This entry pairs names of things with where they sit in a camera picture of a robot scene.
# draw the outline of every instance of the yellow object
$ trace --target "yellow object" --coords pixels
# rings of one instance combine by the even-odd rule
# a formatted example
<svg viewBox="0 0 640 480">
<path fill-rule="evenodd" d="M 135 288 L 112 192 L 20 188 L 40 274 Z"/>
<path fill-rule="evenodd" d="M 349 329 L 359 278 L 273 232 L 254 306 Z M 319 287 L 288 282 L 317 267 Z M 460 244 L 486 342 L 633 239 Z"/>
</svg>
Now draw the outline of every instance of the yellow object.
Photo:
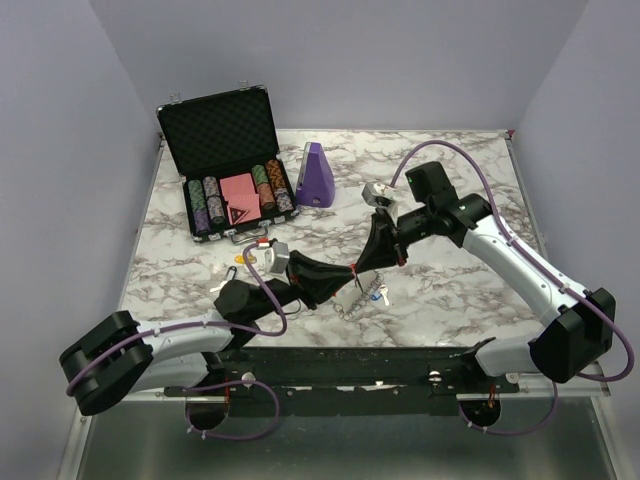
<svg viewBox="0 0 640 480">
<path fill-rule="evenodd" d="M 236 255 L 236 258 L 234 260 L 236 261 L 236 263 L 239 263 L 240 265 L 244 265 L 244 258 L 242 258 L 242 255 Z M 256 257 L 249 254 L 249 263 L 256 263 L 257 261 L 258 259 Z"/>
</svg>

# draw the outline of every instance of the gray wall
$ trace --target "gray wall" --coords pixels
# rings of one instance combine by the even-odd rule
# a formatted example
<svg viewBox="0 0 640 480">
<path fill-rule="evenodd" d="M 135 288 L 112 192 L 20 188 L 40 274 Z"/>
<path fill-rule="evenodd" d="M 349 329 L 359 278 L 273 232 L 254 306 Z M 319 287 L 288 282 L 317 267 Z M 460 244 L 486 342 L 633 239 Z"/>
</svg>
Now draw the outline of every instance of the gray wall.
<svg viewBox="0 0 640 480">
<path fill-rule="evenodd" d="M 58 355 L 116 308 L 158 139 L 85 0 L 0 4 L 0 476 L 55 478 Z"/>
<path fill-rule="evenodd" d="M 90 0 L 152 113 L 269 87 L 280 127 L 513 128 L 586 0 Z"/>
<path fill-rule="evenodd" d="M 591 0 L 515 136 L 551 259 L 618 300 L 616 321 L 640 349 L 640 3 Z M 625 362 L 619 342 L 604 361 Z M 640 472 L 639 374 L 611 385 Z"/>
</svg>

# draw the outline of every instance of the purple stand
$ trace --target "purple stand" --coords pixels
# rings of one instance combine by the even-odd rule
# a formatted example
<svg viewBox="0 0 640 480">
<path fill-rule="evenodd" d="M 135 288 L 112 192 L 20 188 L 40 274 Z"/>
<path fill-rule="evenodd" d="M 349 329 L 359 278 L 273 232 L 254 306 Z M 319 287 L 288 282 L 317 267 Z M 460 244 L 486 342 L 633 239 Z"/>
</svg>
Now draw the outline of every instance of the purple stand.
<svg viewBox="0 0 640 480">
<path fill-rule="evenodd" d="M 328 208 L 336 196 L 333 172 L 322 150 L 322 145 L 308 142 L 304 149 L 296 200 L 300 205 Z"/>
</svg>

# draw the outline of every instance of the black triangle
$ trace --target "black triangle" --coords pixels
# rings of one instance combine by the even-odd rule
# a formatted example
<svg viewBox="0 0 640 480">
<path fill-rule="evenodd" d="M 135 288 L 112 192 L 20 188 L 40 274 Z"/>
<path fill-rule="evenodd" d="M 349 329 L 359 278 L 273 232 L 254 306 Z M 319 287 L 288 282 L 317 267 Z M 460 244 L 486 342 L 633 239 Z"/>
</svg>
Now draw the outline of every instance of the black triangle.
<svg viewBox="0 0 640 480">
<path fill-rule="evenodd" d="M 247 213 L 249 213 L 249 210 L 243 210 L 241 208 L 229 207 L 229 213 L 231 214 L 231 222 L 238 223 L 240 220 L 242 220 L 247 215 Z"/>
</svg>

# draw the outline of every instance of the gray floor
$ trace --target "gray floor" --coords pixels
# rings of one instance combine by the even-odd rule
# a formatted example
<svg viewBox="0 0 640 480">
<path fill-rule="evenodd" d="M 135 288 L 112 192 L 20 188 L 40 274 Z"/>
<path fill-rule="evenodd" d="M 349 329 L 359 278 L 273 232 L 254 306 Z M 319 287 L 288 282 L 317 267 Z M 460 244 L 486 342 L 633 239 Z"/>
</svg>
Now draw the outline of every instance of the gray floor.
<svg viewBox="0 0 640 480">
<path fill-rule="evenodd" d="M 504 402 L 502 428 L 541 418 L 549 400 Z M 260 428 L 234 419 L 227 429 Z M 429 416 L 285 418 L 259 441 L 186 434 L 177 402 L 123 402 L 91 426 L 81 479 L 612 479 L 591 401 L 563 400 L 545 430 L 497 438 L 458 418 Z"/>
</svg>

